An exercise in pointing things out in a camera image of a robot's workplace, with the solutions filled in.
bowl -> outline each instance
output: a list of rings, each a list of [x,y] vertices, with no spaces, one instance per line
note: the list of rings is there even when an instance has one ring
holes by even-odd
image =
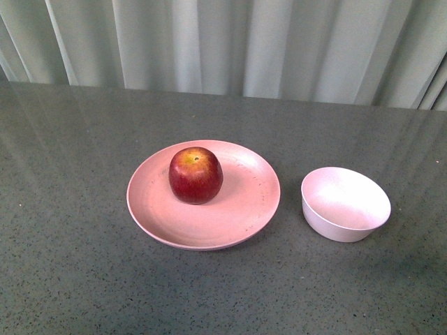
[[[302,210],[320,235],[339,242],[356,242],[382,226],[391,203],[370,178],[342,167],[322,167],[302,181]]]

white curtain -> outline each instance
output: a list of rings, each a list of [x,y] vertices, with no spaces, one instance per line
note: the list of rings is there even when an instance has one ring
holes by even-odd
[[[447,110],[446,0],[0,0],[0,80]]]

gray countertop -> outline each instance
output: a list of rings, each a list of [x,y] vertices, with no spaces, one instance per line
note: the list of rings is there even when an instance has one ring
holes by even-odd
[[[251,239],[185,251],[145,234],[126,188],[164,147],[240,144],[281,201]],[[202,94],[0,84],[2,334],[447,334],[447,114]],[[302,215],[310,171],[388,194],[343,244]]]

